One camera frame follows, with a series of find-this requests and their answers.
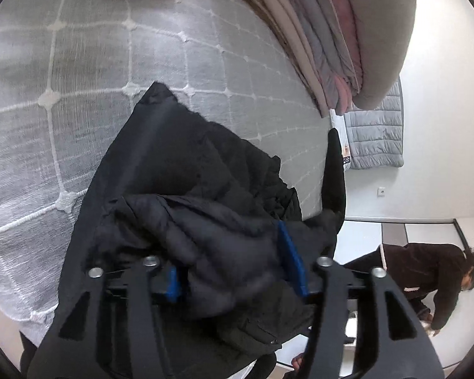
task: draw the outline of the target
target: garment sleeve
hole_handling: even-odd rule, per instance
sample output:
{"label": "garment sleeve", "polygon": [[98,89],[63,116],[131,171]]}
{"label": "garment sleeve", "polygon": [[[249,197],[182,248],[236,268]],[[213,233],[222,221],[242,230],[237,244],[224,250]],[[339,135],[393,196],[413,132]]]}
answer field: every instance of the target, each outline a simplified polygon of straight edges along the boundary
{"label": "garment sleeve", "polygon": [[412,298],[409,299],[409,303],[411,304],[412,308],[416,312],[416,315],[418,318],[422,316],[424,313],[430,313],[430,308],[425,305],[422,300],[426,298],[427,295],[424,295],[423,297],[420,298]]}
{"label": "garment sleeve", "polygon": [[434,296],[435,314],[432,329],[442,329],[455,309],[464,277],[461,264],[455,258],[442,258],[439,263],[438,290]]}

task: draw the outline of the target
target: curly hair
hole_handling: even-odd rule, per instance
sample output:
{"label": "curly hair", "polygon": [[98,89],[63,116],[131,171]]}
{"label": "curly hair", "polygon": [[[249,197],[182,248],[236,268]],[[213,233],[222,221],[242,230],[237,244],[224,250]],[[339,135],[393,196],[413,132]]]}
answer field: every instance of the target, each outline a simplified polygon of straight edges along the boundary
{"label": "curly hair", "polygon": [[464,251],[465,253],[465,263],[466,263],[466,272],[470,272],[471,276],[471,287],[469,290],[474,289],[474,269],[471,271],[471,268],[474,267],[474,248],[468,248]]}

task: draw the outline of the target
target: silver bolt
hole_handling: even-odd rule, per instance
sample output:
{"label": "silver bolt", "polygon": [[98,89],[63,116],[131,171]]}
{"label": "silver bolt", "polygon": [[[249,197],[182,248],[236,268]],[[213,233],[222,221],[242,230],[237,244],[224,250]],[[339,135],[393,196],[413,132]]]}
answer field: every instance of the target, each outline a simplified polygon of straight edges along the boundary
{"label": "silver bolt", "polygon": [[104,274],[102,268],[91,268],[88,272],[90,278],[100,278]]}
{"label": "silver bolt", "polygon": [[383,268],[372,268],[371,272],[376,278],[384,278],[386,276],[386,271]]}
{"label": "silver bolt", "polygon": [[145,257],[143,260],[144,266],[157,266],[158,265],[158,258],[151,255],[149,257]]}
{"label": "silver bolt", "polygon": [[327,267],[332,266],[334,261],[332,261],[329,257],[319,257],[318,259],[316,259],[316,263],[318,264],[318,266]]}

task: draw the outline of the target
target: person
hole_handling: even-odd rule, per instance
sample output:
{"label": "person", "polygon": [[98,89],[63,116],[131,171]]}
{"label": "person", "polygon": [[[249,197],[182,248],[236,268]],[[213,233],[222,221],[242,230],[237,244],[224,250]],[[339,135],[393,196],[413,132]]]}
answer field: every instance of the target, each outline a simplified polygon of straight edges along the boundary
{"label": "person", "polygon": [[[385,268],[402,289],[420,320],[430,323],[434,336],[448,322],[455,309],[460,291],[474,288],[474,249],[461,250],[453,244],[382,244],[376,251],[344,265],[360,272]],[[430,293],[434,296],[435,313],[422,302]],[[304,354],[292,359],[295,371],[300,369]]]}

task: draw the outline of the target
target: dark sweatshirt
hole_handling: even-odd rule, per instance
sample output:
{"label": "dark sweatshirt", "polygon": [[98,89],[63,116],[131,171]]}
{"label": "dark sweatshirt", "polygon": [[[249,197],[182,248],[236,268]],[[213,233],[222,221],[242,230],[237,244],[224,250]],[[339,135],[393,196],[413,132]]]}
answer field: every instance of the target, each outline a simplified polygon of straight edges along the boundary
{"label": "dark sweatshirt", "polygon": [[411,302],[421,306],[421,299],[437,290],[431,327],[441,329],[455,309],[461,281],[468,271],[463,251],[452,244],[385,244],[383,248],[390,276]]}

